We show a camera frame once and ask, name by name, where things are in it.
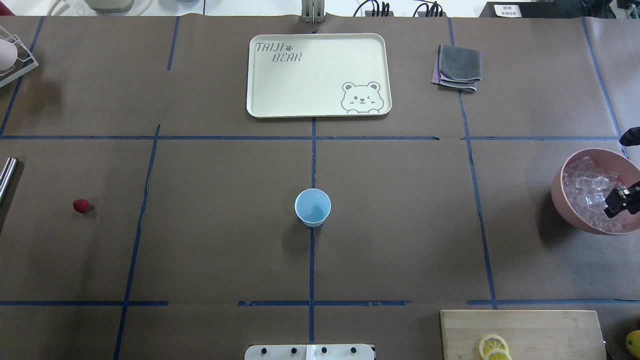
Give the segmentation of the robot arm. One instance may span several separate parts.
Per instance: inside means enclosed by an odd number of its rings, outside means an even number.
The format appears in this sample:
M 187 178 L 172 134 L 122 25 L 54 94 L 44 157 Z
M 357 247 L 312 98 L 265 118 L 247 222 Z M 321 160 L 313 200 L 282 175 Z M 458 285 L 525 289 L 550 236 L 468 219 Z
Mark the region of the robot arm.
M 640 128 L 628 129 L 619 139 L 622 146 L 640 145 Z M 635 182 L 629 187 L 615 187 L 605 198 L 606 208 L 604 213 L 610 219 L 615 218 L 624 211 L 635 215 L 640 211 L 640 182 Z

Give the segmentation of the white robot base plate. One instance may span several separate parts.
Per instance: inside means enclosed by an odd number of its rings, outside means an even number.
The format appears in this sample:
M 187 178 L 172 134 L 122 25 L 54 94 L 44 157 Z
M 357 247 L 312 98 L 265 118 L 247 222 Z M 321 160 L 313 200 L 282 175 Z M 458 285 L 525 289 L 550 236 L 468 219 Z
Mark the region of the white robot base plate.
M 252 345 L 245 360 L 375 360 L 374 346 L 354 344 L 275 344 Z

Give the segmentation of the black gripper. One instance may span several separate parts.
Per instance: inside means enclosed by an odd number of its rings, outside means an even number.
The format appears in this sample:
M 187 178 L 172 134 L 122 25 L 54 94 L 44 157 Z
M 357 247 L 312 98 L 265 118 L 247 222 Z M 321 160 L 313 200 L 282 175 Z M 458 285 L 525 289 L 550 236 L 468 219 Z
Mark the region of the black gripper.
M 640 211 L 640 182 L 630 187 L 617 187 L 616 193 L 610 193 L 605 198 L 606 208 L 604 212 L 609 219 L 627 211 L 635 215 Z

